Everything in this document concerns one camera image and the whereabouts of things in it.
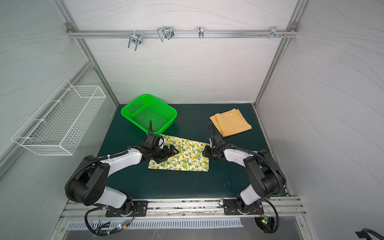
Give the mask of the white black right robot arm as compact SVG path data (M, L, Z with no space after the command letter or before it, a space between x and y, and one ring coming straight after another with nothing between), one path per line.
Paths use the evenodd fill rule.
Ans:
M250 185L237 196L236 205L240 213L247 214L255 204L285 194L286 177L269 152L255 152L227 144L212 123L209 123L209 132L210 144L204 148L203 156L235 163L246 169Z

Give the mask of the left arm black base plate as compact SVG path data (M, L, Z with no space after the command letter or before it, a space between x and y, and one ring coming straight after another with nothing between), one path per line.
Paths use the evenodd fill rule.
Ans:
M148 201L132 201L128 200L119 209L108 207L106 211L106 217L117 218L117 217L145 217L148 209Z

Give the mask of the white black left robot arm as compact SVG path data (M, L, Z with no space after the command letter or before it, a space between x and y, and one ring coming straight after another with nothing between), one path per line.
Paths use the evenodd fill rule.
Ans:
M141 143L117 154L85 157L66 183L65 194L69 200L85 206L129 209L129 196L108 187L108 178L125 168L150 160L159 164L178 154L174 145L166 145L165 138L153 132L150 121L150 129Z

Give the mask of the lemon print skirt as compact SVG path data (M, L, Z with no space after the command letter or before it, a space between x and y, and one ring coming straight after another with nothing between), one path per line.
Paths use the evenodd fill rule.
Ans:
M169 157L166 161L157 164L150 160L148 169L167 170L167 171L187 171L187 172L208 172L209 158L203 156L203 150L209 144L187 140L179 137L162 135L165 139L165 145L173 145L178 154Z

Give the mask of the yellow tan skirt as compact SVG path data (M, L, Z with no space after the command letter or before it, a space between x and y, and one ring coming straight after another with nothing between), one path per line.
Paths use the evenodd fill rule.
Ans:
M210 120L223 137L236 135L252 129L252 126L245 120L238 109L215 114L210 117Z

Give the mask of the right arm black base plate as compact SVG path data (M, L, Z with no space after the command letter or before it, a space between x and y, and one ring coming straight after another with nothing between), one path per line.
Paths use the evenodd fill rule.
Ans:
M234 215L264 215L263 206L257 202L246 205L241 198L236 199L220 199L219 206L224 209L226 216Z

